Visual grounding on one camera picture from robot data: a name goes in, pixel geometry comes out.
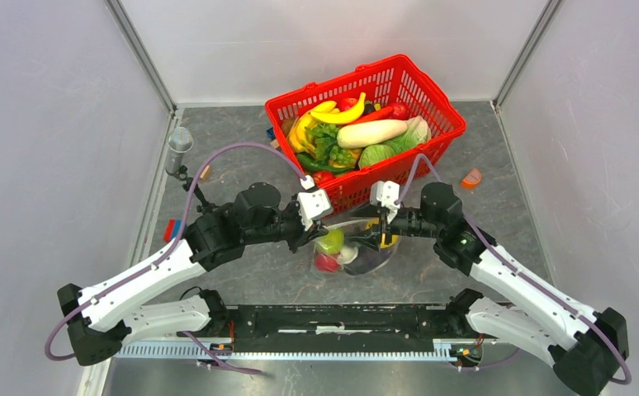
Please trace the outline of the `green lime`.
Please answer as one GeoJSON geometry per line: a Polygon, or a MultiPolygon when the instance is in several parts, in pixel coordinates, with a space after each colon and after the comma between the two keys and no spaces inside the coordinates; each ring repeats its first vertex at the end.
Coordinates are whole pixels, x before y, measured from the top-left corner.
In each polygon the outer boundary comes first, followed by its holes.
{"type": "Polygon", "coordinates": [[[342,229],[331,229],[327,234],[315,240],[315,250],[329,256],[340,253],[343,246],[344,231],[342,229]]]}

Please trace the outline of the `white garlic bulb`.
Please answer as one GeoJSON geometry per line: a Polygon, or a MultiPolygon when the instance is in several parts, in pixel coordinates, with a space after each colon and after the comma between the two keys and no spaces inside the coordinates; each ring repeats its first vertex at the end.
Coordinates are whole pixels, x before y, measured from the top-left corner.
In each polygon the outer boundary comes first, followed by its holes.
{"type": "Polygon", "coordinates": [[[340,266],[346,266],[357,259],[358,253],[358,247],[343,245],[339,250],[336,261],[340,266]]]}

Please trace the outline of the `purple eggplant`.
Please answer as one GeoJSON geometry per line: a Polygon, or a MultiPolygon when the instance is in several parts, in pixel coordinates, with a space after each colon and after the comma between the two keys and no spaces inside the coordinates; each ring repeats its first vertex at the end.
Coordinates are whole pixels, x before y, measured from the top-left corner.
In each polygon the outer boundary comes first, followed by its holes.
{"type": "Polygon", "coordinates": [[[367,247],[358,249],[357,257],[343,266],[343,270],[350,276],[366,275],[385,265],[394,255],[391,250],[372,250],[367,247]]]}

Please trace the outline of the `clear zip top bag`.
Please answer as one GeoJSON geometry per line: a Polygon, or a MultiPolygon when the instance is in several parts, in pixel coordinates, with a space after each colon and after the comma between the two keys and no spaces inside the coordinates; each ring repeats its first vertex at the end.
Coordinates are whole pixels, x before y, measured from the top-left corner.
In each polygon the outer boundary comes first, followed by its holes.
{"type": "Polygon", "coordinates": [[[362,276],[384,266],[396,253],[398,236],[390,243],[382,236],[377,250],[354,240],[377,223],[377,218],[355,219],[329,226],[328,233],[313,243],[314,269],[324,274],[362,276]]]}

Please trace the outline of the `yellow lemon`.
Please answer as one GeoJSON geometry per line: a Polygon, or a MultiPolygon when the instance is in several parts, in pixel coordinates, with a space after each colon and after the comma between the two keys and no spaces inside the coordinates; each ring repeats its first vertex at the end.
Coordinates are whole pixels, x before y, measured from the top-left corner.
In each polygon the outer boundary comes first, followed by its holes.
{"type": "MultiPolygon", "coordinates": [[[[379,219],[377,219],[377,218],[369,219],[369,220],[366,222],[366,225],[365,225],[365,228],[364,228],[364,229],[365,229],[365,230],[371,230],[371,229],[372,229],[372,226],[373,226],[373,225],[378,224],[378,222],[379,222],[379,219]]],[[[379,248],[380,248],[380,249],[384,249],[384,248],[388,248],[388,247],[389,247],[389,244],[385,244],[385,234],[382,234],[382,235],[381,235],[381,243],[380,243],[380,245],[379,245],[379,248]]]]}

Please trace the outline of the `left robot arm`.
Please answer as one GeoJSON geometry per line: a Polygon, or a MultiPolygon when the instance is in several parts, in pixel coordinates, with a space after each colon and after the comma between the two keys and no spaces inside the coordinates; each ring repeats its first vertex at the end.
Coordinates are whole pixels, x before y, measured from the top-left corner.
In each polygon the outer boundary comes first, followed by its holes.
{"type": "Polygon", "coordinates": [[[81,366],[114,356],[124,345],[163,332],[219,336],[229,325],[218,294],[205,291],[181,303],[149,304],[165,290],[241,258],[247,246],[287,243],[291,252],[327,233],[332,213],[317,187],[280,209],[278,189],[256,182],[234,201],[201,214],[161,250],[97,285],[67,284],[57,292],[71,357],[81,366]]]}

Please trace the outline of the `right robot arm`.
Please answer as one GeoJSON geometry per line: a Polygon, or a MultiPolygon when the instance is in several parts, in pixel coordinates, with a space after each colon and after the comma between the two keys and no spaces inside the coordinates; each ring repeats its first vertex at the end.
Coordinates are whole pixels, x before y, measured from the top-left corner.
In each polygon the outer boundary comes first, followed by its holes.
{"type": "Polygon", "coordinates": [[[549,365],[578,395],[598,395],[608,383],[631,383],[627,321],[618,311],[598,311],[530,271],[464,214],[452,186],[429,183],[417,208],[404,207],[402,198],[395,182],[373,184],[370,203],[377,223],[357,242],[377,249],[394,236],[431,238],[444,264],[513,304],[503,308],[464,290],[446,315],[452,334],[466,337],[474,331],[507,342],[549,365]]]}

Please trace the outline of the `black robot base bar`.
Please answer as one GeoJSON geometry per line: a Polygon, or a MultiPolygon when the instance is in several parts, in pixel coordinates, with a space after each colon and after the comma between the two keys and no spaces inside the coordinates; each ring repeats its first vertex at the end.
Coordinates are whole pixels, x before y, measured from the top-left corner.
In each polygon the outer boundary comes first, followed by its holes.
{"type": "Polygon", "coordinates": [[[235,352],[426,352],[435,340],[476,340],[465,316],[444,305],[238,305],[214,313],[199,338],[235,352]]]}

